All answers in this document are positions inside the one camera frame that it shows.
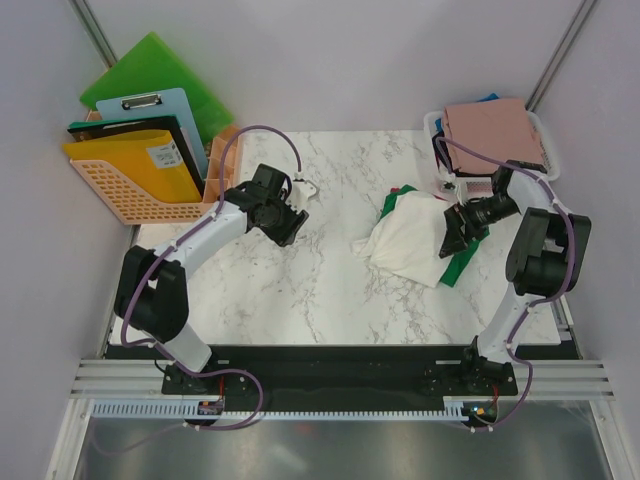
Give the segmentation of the green t shirt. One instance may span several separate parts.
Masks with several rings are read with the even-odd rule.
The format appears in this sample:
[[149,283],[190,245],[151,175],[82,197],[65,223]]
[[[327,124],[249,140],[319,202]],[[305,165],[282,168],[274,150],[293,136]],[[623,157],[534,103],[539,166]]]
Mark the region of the green t shirt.
[[[405,193],[410,190],[418,191],[415,187],[408,184],[402,186],[401,188],[402,188],[401,193]],[[394,194],[390,194],[389,192],[389,194],[387,194],[387,196],[385,197],[383,207],[380,212],[379,220],[382,216],[386,215],[386,213],[388,213],[393,208],[394,201],[391,199],[392,195]],[[456,283],[458,282],[458,279],[460,278],[460,276],[462,275],[462,273],[470,263],[471,259],[476,254],[477,250],[479,249],[479,246],[488,235],[489,233],[487,233],[481,240],[472,241],[468,249],[465,250],[464,252],[447,257],[446,259],[449,260],[449,265],[445,273],[440,278],[439,283],[442,283],[448,287],[455,286]]]

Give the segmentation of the white printed t shirt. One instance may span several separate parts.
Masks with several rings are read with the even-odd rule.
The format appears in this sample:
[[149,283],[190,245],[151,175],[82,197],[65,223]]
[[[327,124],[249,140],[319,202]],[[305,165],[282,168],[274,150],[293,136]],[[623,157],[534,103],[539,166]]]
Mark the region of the white printed t shirt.
[[434,288],[449,265],[439,252],[450,203],[416,190],[391,199],[393,208],[368,237],[351,244],[351,252],[370,267]]

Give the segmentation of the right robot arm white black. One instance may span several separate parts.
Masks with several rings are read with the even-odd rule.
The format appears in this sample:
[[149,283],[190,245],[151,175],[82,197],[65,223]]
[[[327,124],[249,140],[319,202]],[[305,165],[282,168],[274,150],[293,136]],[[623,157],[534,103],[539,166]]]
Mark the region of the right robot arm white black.
[[509,160],[494,172],[490,197],[456,203],[444,212],[442,258],[465,251],[488,227],[518,214],[519,228],[505,265],[506,293],[489,325],[471,344],[472,359],[458,368],[467,392],[483,392],[494,381],[488,362],[515,360],[515,351],[535,307],[571,291],[579,278],[591,234],[589,217],[570,212],[546,180],[546,170]]

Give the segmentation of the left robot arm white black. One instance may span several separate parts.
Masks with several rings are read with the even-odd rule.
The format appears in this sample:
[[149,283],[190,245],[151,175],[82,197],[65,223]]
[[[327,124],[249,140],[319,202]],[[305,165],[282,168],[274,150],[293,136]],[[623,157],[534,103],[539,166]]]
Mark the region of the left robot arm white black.
[[114,304],[122,319],[121,343],[129,343],[130,327],[144,332],[147,343],[186,369],[185,382],[196,392],[215,389],[220,371],[209,363],[211,348],[188,323],[189,279],[220,249],[254,228],[279,247],[291,245],[317,193],[312,182],[261,164],[251,180],[226,190],[182,233],[154,248],[130,248]]

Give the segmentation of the white laundry basket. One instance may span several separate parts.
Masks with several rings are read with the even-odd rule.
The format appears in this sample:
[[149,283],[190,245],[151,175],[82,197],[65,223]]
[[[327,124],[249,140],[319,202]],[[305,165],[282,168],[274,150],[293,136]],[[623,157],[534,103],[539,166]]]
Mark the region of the white laundry basket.
[[[532,129],[539,136],[543,165],[547,170],[548,181],[553,182],[561,174],[559,154],[556,151],[551,135],[542,125],[540,118],[534,112],[528,111],[527,114]],[[435,165],[436,185],[438,187],[443,184],[447,169],[438,159],[432,138],[439,132],[436,123],[442,118],[442,115],[442,111],[432,111],[423,118],[423,131],[432,150],[431,157]],[[459,182],[466,184],[467,191],[471,196],[486,196],[491,192],[491,180],[489,177],[463,177],[459,179]]]

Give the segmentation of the peach compartment organizer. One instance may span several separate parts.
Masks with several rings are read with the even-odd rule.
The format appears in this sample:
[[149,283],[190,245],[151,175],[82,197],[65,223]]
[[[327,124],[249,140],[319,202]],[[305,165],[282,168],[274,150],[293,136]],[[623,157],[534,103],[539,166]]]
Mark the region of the peach compartment organizer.
[[230,142],[238,130],[238,127],[230,125],[207,145],[209,167],[203,194],[203,204],[206,208],[210,208],[217,200],[221,191],[220,181],[223,181],[224,190],[239,183],[243,144],[240,138]]

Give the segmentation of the black garment in basket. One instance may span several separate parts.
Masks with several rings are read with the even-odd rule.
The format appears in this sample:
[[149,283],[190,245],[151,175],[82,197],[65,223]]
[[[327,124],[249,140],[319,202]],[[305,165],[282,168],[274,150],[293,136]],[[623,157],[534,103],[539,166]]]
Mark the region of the black garment in basket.
[[448,151],[448,147],[446,146],[444,133],[436,133],[432,137],[431,141],[438,165],[443,166],[448,173],[453,173],[454,167]]

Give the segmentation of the pink folded t shirt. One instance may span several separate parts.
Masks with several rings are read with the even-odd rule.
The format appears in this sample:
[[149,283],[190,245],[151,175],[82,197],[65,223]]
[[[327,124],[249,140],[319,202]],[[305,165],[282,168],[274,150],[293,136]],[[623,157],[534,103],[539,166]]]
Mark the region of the pink folded t shirt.
[[449,105],[442,128],[445,137],[495,160],[543,164],[539,136],[521,98]]

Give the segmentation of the yellow folder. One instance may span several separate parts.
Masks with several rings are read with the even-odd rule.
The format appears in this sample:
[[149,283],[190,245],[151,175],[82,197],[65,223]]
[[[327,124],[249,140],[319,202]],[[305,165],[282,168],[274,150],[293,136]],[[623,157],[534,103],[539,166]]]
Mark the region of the yellow folder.
[[199,203],[200,188],[167,130],[141,130],[63,144],[71,160],[109,163],[157,200]]

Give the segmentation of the orange mesh file holder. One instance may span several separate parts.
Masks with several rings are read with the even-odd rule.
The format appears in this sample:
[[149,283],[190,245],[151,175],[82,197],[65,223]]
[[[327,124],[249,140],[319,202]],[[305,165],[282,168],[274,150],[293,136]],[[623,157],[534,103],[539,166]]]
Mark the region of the orange mesh file holder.
[[105,161],[71,160],[70,157],[69,160],[123,224],[141,225],[189,222],[206,210],[203,204],[206,175],[200,176],[196,163],[189,158],[189,154],[184,157],[202,194],[199,203],[165,203],[148,194]]

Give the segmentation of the light blue clipboard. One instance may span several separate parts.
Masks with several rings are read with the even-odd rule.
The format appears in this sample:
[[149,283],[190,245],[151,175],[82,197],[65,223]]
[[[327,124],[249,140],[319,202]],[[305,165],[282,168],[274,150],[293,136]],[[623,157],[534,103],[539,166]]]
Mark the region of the light blue clipboard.
[[103,120],[134,120],[173,115],[188,135],[198,172],[204,177],[208,171],[205,154],[187,95],[182,88],[158,90],[96,102],[96,109]]

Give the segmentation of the green plastic board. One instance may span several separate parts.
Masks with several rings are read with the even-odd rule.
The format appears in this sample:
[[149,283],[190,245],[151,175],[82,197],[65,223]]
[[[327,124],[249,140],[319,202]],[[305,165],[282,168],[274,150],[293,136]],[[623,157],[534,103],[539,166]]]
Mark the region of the green plastic board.
[[184,90],[203,143],[234,122],[211,88],[154,32],[87,87],[80,101],[95,110],[100,100],[173,88]]

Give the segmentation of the black folder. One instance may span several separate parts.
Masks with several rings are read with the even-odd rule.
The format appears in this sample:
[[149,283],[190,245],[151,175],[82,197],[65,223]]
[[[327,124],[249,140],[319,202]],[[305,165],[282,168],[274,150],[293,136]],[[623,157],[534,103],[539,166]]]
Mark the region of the black folder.
[[183,156],[189,154],[189,158],[193,162],[197,160],[197,157],[193,152],[193,148],[191,147],[190,140],[188,139],[188,135],[181,127],[180,122],[175,115],[113,121],[101,120],[94,122],[73,122],[67,128],[67,132],[76,141],[87,141],[144,130],[168,131],[175,141],[180,153]]

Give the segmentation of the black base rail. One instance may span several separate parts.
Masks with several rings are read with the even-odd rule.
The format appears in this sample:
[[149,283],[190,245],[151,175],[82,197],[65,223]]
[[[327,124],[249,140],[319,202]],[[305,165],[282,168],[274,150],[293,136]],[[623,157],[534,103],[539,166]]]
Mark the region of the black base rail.
[[518,392],[511,368],[485,374],[460,345],[216,346],[205,370],[200,379],[167,367],[162,393],[221,394],[235,410],[364,411]]

